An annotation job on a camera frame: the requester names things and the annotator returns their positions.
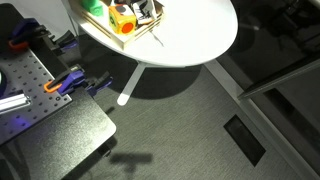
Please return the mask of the round white table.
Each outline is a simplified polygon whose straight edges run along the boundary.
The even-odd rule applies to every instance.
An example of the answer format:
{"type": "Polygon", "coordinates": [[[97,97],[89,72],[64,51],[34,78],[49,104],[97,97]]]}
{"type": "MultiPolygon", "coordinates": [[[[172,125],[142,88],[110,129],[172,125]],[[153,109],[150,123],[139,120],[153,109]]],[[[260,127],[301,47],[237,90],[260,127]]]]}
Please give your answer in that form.
{"type": "Polygon", "coordinates": [[[102,45],[138,62],[117,99],[130,98],[146,68],[188,67],[207,63],[226,52],[235,41],[238,20],[231,0],[159,0],[164,19],[153,30],[121,48],[104,32],[61,0],[71,20],[102,45]]]}

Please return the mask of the wooden tray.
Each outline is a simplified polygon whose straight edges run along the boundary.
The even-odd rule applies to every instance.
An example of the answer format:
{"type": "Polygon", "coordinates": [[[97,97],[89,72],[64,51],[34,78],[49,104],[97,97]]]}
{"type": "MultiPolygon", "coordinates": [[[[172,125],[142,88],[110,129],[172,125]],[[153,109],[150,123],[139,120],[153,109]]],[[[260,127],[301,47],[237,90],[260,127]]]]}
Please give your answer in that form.
{"type": "Polygon", "coordinates": [[[117,44],[121,49],[125,49],[128,44],[139,39],[146,32],[151,31],[155,26],[158,26],[163,18],[163,5],[157,0],[154,1],[156,10],[156,19],[151,23],[139,25],[136,19],[135,31],[131,34],[120,35],[116,34],[109,25],[109,6],[114,6],[117,4],[126,4],[131,10],[131,3],[134,0],[99,0],[103,7],[102,16],[94,16],[88,11],[86,11],[82,5],[81,0],[68,0],[70,8],[74,13],[77,13],[86,23],[91,24],[96,29],[100,30],[105,36],[107,36],[111,41],[117,44]]]}

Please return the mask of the dark shelf unit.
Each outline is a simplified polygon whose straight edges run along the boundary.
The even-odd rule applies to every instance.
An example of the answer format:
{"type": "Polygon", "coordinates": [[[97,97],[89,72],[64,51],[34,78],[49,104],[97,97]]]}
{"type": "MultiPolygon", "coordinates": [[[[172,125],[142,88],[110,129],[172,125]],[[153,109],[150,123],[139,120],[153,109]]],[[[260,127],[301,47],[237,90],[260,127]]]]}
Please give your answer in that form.
{"type": "Polygon", "coordinates": [[[271,74],[263,80],[252,84],[242,94],[238,96],[239,99],[247,99],[252,96],[269,91],[280,84],[285,83],[293,78],[303,75],[311,70],[320,67],[320,52],[308,55],[301,60],[271,74]]]}

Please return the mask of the dark green block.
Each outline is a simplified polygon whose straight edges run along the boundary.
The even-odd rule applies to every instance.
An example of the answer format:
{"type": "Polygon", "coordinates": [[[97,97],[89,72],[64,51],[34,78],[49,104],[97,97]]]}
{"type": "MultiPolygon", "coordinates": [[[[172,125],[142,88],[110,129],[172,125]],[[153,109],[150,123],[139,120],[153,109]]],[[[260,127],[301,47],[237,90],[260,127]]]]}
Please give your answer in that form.
{"type": "Polygon", "coordinates": [[[99,0],[81,0],[82,7],[94,16],[103,15],[103,7],[99,0]]]}

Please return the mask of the purple orange clamp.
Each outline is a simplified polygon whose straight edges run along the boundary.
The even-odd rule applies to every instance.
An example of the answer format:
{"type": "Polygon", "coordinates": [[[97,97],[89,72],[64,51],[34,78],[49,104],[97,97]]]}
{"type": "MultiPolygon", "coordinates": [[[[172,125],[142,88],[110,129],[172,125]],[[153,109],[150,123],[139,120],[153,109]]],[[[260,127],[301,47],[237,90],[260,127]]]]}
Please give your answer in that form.
{"type": "Polygon", "coordinates": [[[15,51],[24,50],[29,47],[32,41],[50,34],[51,32],[35,18],[25,18],[15,26],[8,45],[15,51]]]}
{"type": "Polygon", "coordinates": [[[72,93],[76,88],[83,87],[90,96],[95,96],[100,90],[108,87],[113,82],[109,72],[99,78],[89,77],[84,70],[65,71],[57,78],[43,85],[47,93],[57,92],[64,96],[72,93]]]}

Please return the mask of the black stand base plate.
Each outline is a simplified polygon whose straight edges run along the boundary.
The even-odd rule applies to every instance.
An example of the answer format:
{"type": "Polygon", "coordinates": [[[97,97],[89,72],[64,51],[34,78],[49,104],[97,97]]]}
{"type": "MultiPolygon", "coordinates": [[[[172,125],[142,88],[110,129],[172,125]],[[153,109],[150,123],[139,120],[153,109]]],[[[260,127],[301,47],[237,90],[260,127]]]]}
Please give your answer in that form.
{"type": "Polygon", "coordinates": [[[72,102],[0,148],[1,180],[62,180],[116,132],[83,89],[72,102]]]}

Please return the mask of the orange yellow dice cube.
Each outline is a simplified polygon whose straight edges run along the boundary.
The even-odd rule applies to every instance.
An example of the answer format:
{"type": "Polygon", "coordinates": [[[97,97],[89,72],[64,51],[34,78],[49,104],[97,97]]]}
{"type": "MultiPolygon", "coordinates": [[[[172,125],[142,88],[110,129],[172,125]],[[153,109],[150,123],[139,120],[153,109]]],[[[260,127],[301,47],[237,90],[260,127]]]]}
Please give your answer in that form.
{"type": "Polygon", "coordinates": [[[116,34],[127,35],[135,31],[136,16],[126,4],[109,6],[109,25],[116,34]]]}

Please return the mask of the black floor outlet hatch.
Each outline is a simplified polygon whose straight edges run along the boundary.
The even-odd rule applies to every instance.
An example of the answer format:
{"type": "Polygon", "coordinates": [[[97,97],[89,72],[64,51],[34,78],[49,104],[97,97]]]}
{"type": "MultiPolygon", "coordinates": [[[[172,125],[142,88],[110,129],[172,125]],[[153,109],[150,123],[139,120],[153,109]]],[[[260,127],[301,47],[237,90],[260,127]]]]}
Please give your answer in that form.
{"type": "Polygon", "coordinates": [[[250,163],[256,166],[266,150],[241,119],[237,115],[234,115],[224,125],[224,129],[235,141],[250,163]]]}

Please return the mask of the aluminium extrusion rail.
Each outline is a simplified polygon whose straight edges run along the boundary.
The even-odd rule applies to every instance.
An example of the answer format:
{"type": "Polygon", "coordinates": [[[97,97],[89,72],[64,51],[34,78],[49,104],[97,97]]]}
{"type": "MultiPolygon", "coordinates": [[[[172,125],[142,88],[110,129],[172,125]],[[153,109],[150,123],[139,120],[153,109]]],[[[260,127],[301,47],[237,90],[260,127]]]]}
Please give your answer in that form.
{"type": "Polygon", "coordinates": [[[0,100],[0,114],[15,111],[31,104],[31,99],[25,94],[18,94],[0,100]]]}

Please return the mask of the perforated metal breadboard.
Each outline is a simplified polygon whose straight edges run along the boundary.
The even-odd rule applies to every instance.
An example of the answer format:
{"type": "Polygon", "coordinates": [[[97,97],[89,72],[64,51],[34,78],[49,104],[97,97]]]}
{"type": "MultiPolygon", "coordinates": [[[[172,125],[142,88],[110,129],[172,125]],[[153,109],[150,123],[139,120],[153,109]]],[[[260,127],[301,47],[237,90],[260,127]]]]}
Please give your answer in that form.
{"type": "Polygon", "coordinates": [[[47,93],[43,85],[54,77],[31,51],[1,52],[0,69],[7,79],[4,96],[22,92],[31,104],[0,116],[0,144],[31,128],[72,101],[69,95],[47,93]]]}

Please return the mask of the black and white cube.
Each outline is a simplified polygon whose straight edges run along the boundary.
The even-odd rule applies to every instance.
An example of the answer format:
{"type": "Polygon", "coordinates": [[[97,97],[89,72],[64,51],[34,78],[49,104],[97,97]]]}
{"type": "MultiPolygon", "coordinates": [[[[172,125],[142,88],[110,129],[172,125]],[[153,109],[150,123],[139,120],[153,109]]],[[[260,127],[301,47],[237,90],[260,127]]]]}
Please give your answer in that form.
{"type": "Polygon", "coordinates": [[[134,0],[131,7],[139,25],[151,23],[156,19],[156,10],[153,0],[134,0]]]}

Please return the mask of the upper purple orange clamp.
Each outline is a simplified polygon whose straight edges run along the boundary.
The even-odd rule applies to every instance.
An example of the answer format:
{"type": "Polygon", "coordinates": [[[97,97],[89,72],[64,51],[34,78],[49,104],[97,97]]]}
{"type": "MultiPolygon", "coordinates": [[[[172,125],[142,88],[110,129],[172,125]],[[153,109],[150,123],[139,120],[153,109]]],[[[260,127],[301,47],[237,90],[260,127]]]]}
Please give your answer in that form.
{"type": "Polygon", "coordinates": [[[32,41],[50,34],[51,32],[35,18],[25,18],[15,26],[8,45],[15,51],[24,50],[29,47],[32,41]]]}

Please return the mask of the lower purple orange clamp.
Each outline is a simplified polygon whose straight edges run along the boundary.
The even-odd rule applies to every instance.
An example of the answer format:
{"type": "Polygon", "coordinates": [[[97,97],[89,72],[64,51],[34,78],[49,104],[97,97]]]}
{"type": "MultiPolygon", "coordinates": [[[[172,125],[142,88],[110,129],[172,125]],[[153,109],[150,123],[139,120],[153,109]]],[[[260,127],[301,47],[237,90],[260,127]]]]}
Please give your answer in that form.
{"type": "Polygon", "coordinates": [[[47,93],[57,92],[64,96],[72,93],[76,88],[83,87],[90,96],[95,96],[100,90],[108,87],[113,82],[109,72],[99,78],[89,77],[84,70],[65,71],[57,78],[43,85],[47,93]]]}

